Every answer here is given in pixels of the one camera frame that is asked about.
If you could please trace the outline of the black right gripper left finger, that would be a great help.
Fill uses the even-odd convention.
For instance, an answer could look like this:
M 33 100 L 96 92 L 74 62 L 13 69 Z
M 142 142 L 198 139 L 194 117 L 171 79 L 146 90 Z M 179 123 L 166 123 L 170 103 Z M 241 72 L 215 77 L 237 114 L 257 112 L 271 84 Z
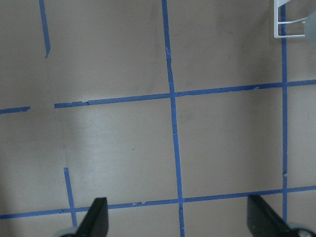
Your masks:
M 108 204 L 106 197 L 96 198 L 82 223 L 76 230 L 77 237 L 106 237 L 109 230 Z

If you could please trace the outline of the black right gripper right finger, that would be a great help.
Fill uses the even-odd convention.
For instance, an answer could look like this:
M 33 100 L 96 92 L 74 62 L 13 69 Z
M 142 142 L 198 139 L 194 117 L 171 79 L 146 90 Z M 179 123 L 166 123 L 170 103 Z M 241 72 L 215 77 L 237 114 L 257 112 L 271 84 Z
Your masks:
M 290 237 L 291 229 L 260 195 L 247 197 L 247 227 L 253 237 Z

